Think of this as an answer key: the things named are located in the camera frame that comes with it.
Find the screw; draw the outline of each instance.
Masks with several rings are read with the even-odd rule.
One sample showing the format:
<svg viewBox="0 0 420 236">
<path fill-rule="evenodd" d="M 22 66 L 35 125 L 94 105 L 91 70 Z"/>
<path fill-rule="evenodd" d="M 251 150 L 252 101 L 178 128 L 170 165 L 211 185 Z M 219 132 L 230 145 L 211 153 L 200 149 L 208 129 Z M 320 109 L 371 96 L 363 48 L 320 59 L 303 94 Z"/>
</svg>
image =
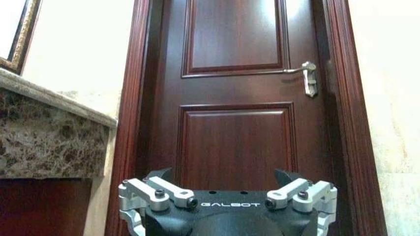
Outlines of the screw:
<svg viewBox="0 0 420 236">
<path fill-rule="evenodd" d="M 274 210 L 276 208 L 276 202 L 271 199 L 266 200 L 264 205 L 266 205 L 267 209 L 270 209 L 270 210 Z"/>
<path fill-rule="evenodd" d="M 198 199 L 195 199 L 195 198 L 192 198 L 192 197 L 187 199 L 187 207 L 188 207 L 190 209 L 196 208 L 198 204 L 199 204 Z"/>
<path fill-rule="evenodd" d="M 307 191 L 300 191 L 300 192 L 298 193 L 298 196 L 299 196 L 302 199 L 304 199 L 304 200 L 307 200 L 307 199 L 308 199 L 308 197 L 310 197 L 310 195 L 308 195 L 308 192 L 307 192 Z"/>
<path fill-rule="evenodd" d="M 166 196 L 166 191 L 163 189 L 158 189 L 155 191 L 155 197 L 156 198 L 163 198 Z"/>
</svg>

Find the metal clamp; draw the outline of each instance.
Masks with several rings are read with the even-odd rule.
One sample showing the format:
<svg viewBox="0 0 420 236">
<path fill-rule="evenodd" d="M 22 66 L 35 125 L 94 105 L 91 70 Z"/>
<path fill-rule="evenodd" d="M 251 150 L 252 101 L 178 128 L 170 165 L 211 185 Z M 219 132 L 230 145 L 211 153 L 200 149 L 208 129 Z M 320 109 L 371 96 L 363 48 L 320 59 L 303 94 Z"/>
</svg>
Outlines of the metal clamp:
<svg viewBox="0 0 420 236">
<path fill-rule="evenodd" d="M 288 206 L 288 201 L 300 192 L 308 189 L 310 182 L 299 178 L 292 183 L 278 190 L 268 191 L 266 207 L 270 210 L 283 209 Z"/>
<path fill-rule="evenodd" d="M 136 210 L 120 210 L 120 218 L 127 221 L 130 235 L 146 236 L 146 229 L 142 225 L 142 217 Z"/>
<path fill-rule="evenodd" d="M 195 193 L 192 190 L 178 187 L 159 177 L 151 177 L 147 180 L 147 184 L 156 189 L 160 188 L 166 190 L 171 200 L 174 201 L 174 204 L 178 207 L 192 209 L 198 206 L 199 201 L 195 198 Z"/>
<path fill-rule="evenodd" d="M 336 221 L 338 189 L 326 181 L 312 185 L 304 194 L 294 196 L 294 209 L 300 212 L 319 211 L 318 236 L 326 236 L 328 226 Z"/>
<path fill-rule="evenodd" d="M 124 180 L 119 186 L 120 209 L 131 210 L 142 208 L 146 201 L 154 211 L 163 211 L 170 208 L 170 195 L 156 190 L 136 178 Z"/>
</svg>

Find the lever handle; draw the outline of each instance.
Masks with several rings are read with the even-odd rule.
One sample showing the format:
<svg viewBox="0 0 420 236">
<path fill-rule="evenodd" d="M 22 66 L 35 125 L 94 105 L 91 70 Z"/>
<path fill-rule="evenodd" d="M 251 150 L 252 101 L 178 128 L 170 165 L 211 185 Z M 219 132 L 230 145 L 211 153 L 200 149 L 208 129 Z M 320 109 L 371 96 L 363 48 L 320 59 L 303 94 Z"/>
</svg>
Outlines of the lever handle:
<svg viewBox="0 0 420 236">
<path fill-rule="evenodd" d="M 295 74 L 298 72 L 303 72 L 303 81 L 304 81 L 304 93 L 310 97 L 315 97 L 318 94 L 318 81 L 315 76 L 316 65 L 307 61 L 302 64 L 302 68 L 298 69 L 286 69 L 283 73 Z"/>
</svg>

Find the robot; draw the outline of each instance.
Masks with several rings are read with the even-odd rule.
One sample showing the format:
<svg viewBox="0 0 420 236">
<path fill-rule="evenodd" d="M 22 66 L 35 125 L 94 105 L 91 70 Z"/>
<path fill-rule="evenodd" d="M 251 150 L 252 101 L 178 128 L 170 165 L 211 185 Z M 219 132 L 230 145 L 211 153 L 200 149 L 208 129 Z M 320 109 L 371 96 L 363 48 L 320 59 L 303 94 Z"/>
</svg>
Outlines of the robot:
<svg viewBox="0 0 420 236">
<path fill-rule="evenodd" d="M 275 170 L 271 191 L 183 189 L 171 168 L 119 186 L 120 218 L 132 236 L 326 236 L 336 221 L 338 189 Z"/>
</svg>

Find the marble countertop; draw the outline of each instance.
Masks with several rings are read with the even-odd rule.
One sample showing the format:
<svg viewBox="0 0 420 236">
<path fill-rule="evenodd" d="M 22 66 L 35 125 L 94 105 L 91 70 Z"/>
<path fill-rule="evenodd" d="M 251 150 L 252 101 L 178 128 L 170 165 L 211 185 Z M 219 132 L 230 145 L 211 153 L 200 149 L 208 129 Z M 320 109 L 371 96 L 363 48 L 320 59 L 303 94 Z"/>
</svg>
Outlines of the marble countertop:
<svg viewBox="0 0 420 236">
<path fill-rule="evenodd" d="M 28 82 L 19 75 L 3 68 L 0 68 L 0 87 L 111 128 L 118 127 L 116 119 L 74 101 L 71 98 Z"/>
</svg>

